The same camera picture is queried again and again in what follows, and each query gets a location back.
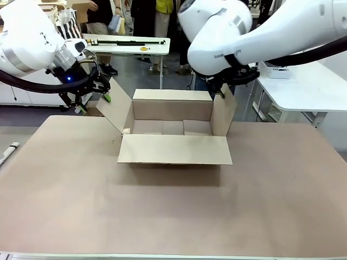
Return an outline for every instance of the brown table surface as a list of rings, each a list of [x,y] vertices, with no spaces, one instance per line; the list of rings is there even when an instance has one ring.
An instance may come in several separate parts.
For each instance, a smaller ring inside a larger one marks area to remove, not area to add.
[[[232,166],[117,164],[105,118],[51,116],[0,174],[0,250],[347,256],[347,166],[314,128],[235,122]]]

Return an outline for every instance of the white table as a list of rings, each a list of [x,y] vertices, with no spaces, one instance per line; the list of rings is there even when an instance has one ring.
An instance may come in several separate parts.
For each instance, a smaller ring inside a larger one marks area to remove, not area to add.
[[[99,54],[110,56],[160,56],[160,89],[163,89],[163,57],[169,54],[170,39],[169,38],[154,38],[154,37],[134,37],[134,36],[114,36],[114,35],[96,35],[84,34],[86,39],[104,40],[104,41],[165,41],[165,44],[149,44],[146,45],[149,50],[142,51],[143,46],[117,46],[113,45],[98,45],[88,46],[87,49]]]
[[[283,111],[279,122],[297,122],[301,113],[318,128],[328,112],[347,112],[347,82],[319,62],[289,67],[291,79],[260,76],[259,85]],[[253,82],[245,114],[252,108],[257,88]]]

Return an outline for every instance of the black and white striped bag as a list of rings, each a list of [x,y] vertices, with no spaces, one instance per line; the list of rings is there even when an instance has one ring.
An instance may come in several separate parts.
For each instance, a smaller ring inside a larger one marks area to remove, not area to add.
[[[59,12],[57,21],[55,23],[59,34],[65,39],[81,38],[84,36],[81,32],[80,26],[76,20],[76,10],[63,9]]]

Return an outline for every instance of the floor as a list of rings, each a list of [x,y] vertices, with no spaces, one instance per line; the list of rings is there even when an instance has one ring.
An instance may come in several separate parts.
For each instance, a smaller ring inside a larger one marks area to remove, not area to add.
[[[175,69],[178,66],[178,55],[169,55],[165,64],[168,67],[168,73],[164,76],[163,88],[188,90],[192,77],[190,75],[178,76],[175,74]],[[159,76],[148,75],[147,73],[150,66],[148,63],[132,57],[115,57],[112,60],[112,65],[119,71],[119,75],[115,79],[129,96],[133,96],[137,88],[159,88]],[[242,121],[249,92],[250,86],[238,86],[236,88],[237,110],[235,121]],[[20,142],[23,146],[50,115],[75,114],[73,110],[62,112],[58,108],[0,107],[0,151],[5,151],[14,141]],[[246,115],[246,121],[255,121],[256,119],[257,116],[254,110]],[[347,153],[342,154],[342,156],[347,159]]]

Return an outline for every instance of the yellow vest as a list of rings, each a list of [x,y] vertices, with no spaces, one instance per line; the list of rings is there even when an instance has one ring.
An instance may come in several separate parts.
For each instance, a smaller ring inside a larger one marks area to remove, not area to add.
[[[156,10],[164,14],[170,14],[174,10],[173,0],[157,0]]]

